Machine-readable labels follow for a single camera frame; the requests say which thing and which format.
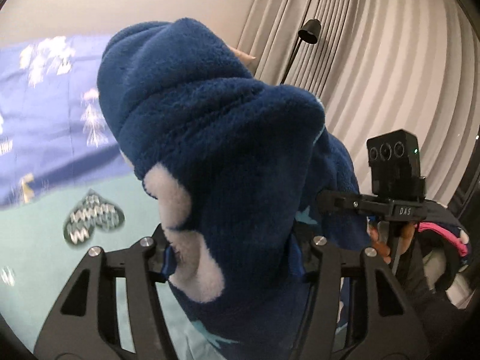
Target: pink strap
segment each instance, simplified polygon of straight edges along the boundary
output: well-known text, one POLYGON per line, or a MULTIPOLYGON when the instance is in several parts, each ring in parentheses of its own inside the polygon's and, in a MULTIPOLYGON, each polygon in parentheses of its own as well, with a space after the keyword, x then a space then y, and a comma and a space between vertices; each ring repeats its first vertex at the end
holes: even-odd
POLYGON ((440 234, 443 238, 445 238, 448 242, 450 242, 453 246, 457 248, 458 253, 461 257, 465 257, 469 253, 467 246, 462 244, 460 239, 455 237, 455 234, 444 229, 443 227, 440 227, 435 223, 421 222, 418 231, 421 233, 425 230, 432 230, 435 233, 440 234))

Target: blue bed sheet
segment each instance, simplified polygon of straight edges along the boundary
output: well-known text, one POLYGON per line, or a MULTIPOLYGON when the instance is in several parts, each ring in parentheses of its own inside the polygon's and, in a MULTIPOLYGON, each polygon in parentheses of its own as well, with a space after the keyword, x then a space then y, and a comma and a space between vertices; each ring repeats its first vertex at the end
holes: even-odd
POLYGON ((131 171, 98 106, 110 36, 0 49, 0 207, 131 171))

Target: camera lens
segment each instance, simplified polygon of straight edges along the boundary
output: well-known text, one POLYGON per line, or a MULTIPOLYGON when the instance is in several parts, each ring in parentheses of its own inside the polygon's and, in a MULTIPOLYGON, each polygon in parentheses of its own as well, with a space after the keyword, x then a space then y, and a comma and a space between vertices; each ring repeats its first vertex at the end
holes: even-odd
POLYGON ((380 158, 383 161, 389 160, 392 156, 392 147, 388 143, 384 143, 380 146, 380 158))
POLYGON ((378 150, 376 147, 372 147, 369 152, 370 161, 375 161, 378 158, 378 150))
POLYGON ((397 142, 393 148, 393 152, 395 153, 395 157, 401 158, 405 153, 405 146, 402 142, 397 142))

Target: light green bed sheet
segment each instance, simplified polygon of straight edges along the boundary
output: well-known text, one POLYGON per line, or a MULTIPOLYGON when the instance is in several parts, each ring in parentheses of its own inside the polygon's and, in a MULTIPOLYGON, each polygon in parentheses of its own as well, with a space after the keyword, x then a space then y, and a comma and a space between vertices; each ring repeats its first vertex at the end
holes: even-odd
MULTIPOLYGON (((134 175, 50 192, 32 203, 0 211, 0 270, 13 272, 14 280, 13 285, 0 280, 0 312, 6 322, 33 351, 50 308, 88 248, 127 248, 151 235, 158 223, 157 202, 134 175), (125 223, 111 233, 95 229, 87 243, 72 247, 63 237, 63 224, 89 189, 120 207, 125 223)), ((157 289, 179 359, 222 360, 187 319, 169 286, 158 284, 157 289)), ((124 279, 118 280, 117 300, 122 347, 134 351, 124 279)))

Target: beige curtain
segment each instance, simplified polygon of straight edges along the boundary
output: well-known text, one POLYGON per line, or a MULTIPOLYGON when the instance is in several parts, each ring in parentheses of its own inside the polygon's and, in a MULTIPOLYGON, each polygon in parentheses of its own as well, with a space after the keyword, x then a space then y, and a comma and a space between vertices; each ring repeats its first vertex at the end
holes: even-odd
POLYGON ((328 130, 349 150, 370 193, 366 140, 398 128, 421 147, 428 197, 447 204, 480 124, 479 41, 455 0, 255 0, 238 47, 255 76, 279 83, 304 21, 322 24, 302 44, 287 83, 320 97, 328 130))

